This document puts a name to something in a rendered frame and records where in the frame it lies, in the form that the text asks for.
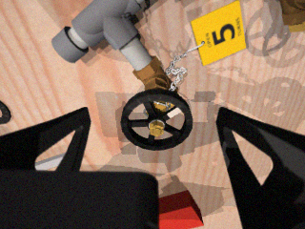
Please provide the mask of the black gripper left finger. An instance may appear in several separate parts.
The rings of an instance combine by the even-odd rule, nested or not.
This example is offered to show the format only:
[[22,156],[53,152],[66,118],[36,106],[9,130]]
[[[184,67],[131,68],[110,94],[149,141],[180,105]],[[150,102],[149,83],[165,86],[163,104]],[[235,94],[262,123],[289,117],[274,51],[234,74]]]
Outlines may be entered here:
[[35,160],[75,131],[67,152],[55,171],[80,171],[91,124],[89,109],[83,107],[57,118],[0,135],[0,169],[36,170]]

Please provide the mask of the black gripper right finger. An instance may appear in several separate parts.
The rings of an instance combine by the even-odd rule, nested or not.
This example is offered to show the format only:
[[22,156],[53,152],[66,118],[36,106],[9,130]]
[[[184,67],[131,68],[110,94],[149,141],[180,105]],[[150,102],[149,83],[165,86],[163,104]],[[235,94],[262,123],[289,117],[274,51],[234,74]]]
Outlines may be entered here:
[[[242,229],[269,229],[288,207],[305,204],[305,135],[224,107],[215,123]],[[262,186],[233,131],[271,158],[273,169]]]

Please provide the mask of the yellow tag with silver chain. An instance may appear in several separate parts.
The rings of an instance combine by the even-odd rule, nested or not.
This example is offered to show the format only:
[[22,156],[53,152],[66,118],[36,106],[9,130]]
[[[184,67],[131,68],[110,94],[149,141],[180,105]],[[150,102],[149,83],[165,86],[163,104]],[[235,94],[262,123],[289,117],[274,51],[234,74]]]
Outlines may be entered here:
[[[187,52],[198,48],[202,64],[205,66],[246,48],[239,0],[196,18],[191,21],[191,24],[197,46],[187,50],[181,56],[177,55],[179,59],[175,57],[166,70],[166,75],[178,73],[169,88],[172,92],[176,89],[176,83],[183,79],[183,73],[187,71],[183,67],[173,69],[174,63],[179,61],[180,57],[186,56]],[[181,77],[179,77],[180,74]]]

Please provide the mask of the black rubber ring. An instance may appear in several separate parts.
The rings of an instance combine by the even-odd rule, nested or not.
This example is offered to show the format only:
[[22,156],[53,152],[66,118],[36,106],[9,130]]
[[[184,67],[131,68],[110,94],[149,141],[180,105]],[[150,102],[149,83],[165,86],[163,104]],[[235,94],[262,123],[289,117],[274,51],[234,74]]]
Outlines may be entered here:
[[9,108],[2,101],[0,101],[0,110],[2,112],[2,116],[0,117],[0,124],[6,124],[10,121],[11,115]]

